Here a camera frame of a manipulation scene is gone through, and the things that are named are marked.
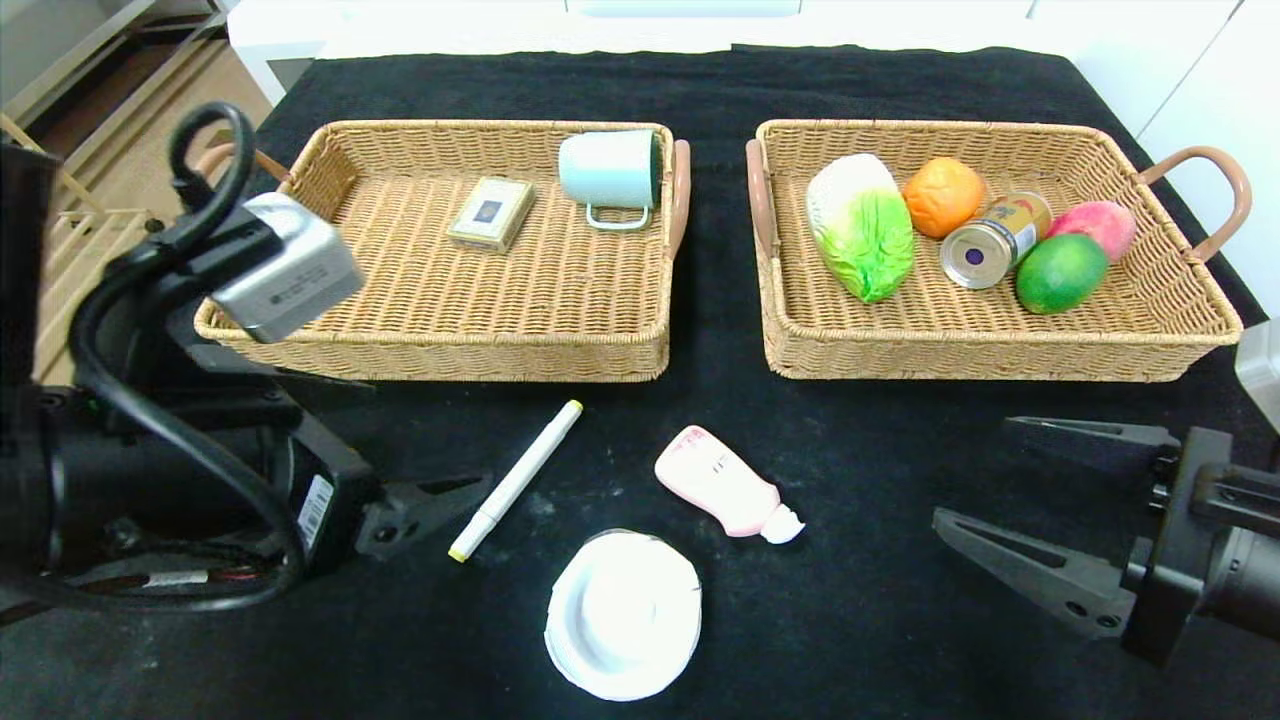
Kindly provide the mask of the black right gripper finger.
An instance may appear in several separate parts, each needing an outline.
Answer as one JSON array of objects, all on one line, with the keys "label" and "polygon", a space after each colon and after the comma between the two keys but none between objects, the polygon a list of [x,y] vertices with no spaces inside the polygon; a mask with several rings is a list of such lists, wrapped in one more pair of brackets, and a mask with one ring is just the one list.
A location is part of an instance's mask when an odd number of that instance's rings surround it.
[{"label": "black right gripper finger", "polygon": [[1137,603],[1124,570],[1105,559],[937,507],[934,533],[952,550],[1091,639],[1119,638]]},{"label": "black right gripper finger", "polygon": [[1138,480],[1151,512],[1169,505],[1181,441],[1164,427],[1046,416],[1007,416],[1004,429],[1028,448],[1073,466]]}]

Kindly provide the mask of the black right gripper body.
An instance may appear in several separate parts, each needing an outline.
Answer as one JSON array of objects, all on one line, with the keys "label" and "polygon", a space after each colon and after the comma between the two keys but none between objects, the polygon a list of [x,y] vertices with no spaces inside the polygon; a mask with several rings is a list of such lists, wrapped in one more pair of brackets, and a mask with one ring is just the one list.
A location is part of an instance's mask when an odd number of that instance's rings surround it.
[{"label": "black right gripper body", "polygon": [[1233,437],[1189,429],[1169,506],[1135,580],[1123,648],[1156,666],[1196,618],[1279,638],[1277,473],[1233,461]]}]

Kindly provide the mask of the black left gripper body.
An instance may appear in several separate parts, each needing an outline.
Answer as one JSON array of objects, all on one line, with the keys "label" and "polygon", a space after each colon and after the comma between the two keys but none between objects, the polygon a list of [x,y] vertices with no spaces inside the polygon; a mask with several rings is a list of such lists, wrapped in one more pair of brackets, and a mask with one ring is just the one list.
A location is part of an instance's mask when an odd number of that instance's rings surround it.
[{"label": "black left gripper body", "polygon": [[372,466],[311,413],[297,420],[206,432],[285,501],[307,553],[305,577],[334,571],[355,553],[364,509],[380,497]]}]

